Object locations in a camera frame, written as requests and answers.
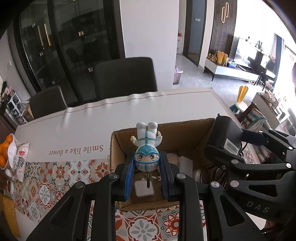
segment trash bin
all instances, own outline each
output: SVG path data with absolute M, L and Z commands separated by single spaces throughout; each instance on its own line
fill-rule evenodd
M 173 85 L 177 85 L 180 82 L 180 78 L 181 78 L 182 73 L 183 73 L 183 70 L 179 66 L 175 66 Z

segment toy figurine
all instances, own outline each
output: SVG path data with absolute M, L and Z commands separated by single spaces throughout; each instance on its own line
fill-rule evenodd
M 159 152 L 156 149 L 162 141 L 162 136 L 157 131 L 157 123 L 150 122 L 148 125 L 145 123 L 137 123 L 138 140 L 132 136 L 132 143 L 138 147 L 134 160 L 136 168 L 147 175 L 147 187 L 150 185 L 149 173 L 157 169 L 159 165 Z

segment wooden slat wall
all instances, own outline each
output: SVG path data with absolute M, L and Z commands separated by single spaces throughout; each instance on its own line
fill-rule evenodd
M 229 17 L 225 23 L 221 21 L 221 9 L 225 3 L 229 3 Z M 209 53 L 217 50 L 230 54 L 237 19 L 237 0 L 215 0 L 213 31 L 209 47 Z

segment snack bag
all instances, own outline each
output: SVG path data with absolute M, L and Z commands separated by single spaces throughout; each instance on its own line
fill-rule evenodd
M 22 182 L 24 180 L 24 171 L 26 166 L 27 155 L 29 151 L 29 142 L 20 144 L 17 147 L 17 153 L 14 156 L 13 163 L 14 166 L 12 168 L 12 180 L 19 180 Z

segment balcony door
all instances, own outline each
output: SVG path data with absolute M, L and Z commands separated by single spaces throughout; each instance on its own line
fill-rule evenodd
M 18 21 L 39 91 L 59 85 L 69 106 L 95 101 L 95 66 L 120 58 L 113 1 L 36 0 Z

